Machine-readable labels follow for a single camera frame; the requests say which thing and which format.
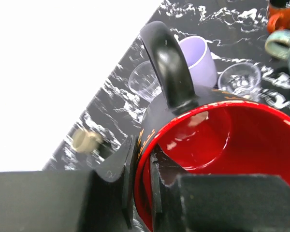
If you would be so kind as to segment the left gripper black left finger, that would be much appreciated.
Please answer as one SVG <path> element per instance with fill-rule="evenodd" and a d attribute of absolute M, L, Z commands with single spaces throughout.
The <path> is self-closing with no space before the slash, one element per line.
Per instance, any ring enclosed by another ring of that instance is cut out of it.
<path fill-rule="evenodd" d="M 126 232 L 136 136 L 87 171 L 0 173 L 0 232 Z"/>

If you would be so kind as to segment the black mug red inside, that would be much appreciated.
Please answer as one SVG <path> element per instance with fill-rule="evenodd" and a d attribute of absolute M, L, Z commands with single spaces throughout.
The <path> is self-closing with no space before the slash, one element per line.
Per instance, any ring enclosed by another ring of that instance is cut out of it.
<path fill-rule="evenodd" d="M 290 117 L 226 91 L 195 86 L 180 46 L 160 21 L 140 31 L 162 92 L 148 105 L 137 142 L 134 201 L 152 230 L 151 151 L 190 174 L 277 175 L 290 186 Z"/>

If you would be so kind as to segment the small beige mug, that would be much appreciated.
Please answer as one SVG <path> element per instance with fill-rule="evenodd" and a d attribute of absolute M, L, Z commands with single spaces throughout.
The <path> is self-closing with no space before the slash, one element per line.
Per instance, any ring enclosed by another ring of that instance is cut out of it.
<path fill-rule="evenodd" d="M 72 135 L 72 147 L 79 153 L 90 153 L 103 142 L 103 137 L 93 131 L 77 129 Z"/>

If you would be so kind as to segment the orange black mug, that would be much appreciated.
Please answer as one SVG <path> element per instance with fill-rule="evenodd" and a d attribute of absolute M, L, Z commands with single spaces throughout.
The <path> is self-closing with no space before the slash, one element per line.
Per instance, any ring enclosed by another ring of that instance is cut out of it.
<path fill-rule="evenodd" d="M 290 0 L 269 0 L 267 31 L 290 29 Z"/>

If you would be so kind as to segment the green glazed ceramic mug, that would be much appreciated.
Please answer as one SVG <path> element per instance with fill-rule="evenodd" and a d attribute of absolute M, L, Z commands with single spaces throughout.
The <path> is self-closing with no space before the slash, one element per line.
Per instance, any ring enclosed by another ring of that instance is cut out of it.
<path fill-rule="evenodd" d="M 290 30 L 277 30 L 265 41 L 265 51 L 272 57 L 287 62 L 290 71 Z"/>

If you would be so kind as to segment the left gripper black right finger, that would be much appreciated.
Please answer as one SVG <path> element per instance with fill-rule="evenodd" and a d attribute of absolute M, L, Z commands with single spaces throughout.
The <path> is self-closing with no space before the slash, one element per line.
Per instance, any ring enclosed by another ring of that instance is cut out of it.
<path fill-rule="evenodd" d="M 290 186 L 277 175 L 190 174 L 151 151 L 155 232 L 290 232 Z"/>

